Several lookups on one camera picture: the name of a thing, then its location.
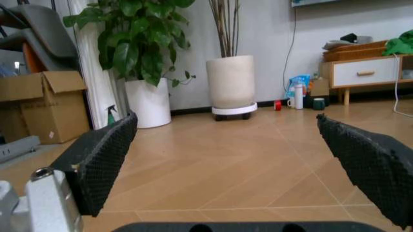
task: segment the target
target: drawer handle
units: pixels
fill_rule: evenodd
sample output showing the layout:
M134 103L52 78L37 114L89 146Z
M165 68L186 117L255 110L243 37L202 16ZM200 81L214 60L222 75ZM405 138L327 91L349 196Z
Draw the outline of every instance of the drawer handle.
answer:
M375 71L364 71L364 72L357 72L357 76L371 76L374 75Z

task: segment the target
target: television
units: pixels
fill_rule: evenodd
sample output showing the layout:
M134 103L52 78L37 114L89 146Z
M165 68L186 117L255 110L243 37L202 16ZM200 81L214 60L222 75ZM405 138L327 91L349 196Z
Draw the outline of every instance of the television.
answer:
M340 1L340 0L291 0L291 6L297 7L297 6L311 5L311 4L331 2L331 1Z

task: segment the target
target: caster wheel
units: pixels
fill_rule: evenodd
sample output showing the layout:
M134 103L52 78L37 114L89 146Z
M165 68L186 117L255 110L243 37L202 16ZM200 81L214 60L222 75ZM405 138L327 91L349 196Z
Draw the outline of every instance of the caster wheel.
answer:
M251 113L242 114L242 119L243 120L248 120L250 117L251 117Z
M226 119L226 116L224 115L215 115L215 121L219 122Z

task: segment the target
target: green cloth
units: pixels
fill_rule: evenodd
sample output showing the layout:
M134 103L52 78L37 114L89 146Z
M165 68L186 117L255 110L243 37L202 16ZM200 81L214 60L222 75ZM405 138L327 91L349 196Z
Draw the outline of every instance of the green cloth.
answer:
M400 35L400 37L387 42L383 56L392 54L413 54L413 30L407 31Z

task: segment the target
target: cardboard box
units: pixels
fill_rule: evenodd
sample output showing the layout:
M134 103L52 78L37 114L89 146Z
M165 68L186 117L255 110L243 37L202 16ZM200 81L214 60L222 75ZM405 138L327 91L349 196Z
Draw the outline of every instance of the cardboard box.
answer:
M7 142L37 135L64 143L89 130L76 71L40 72L0 79L0 131Z
M328 79L320 78L313 80L310 96L328 96L330 95L330 85Z

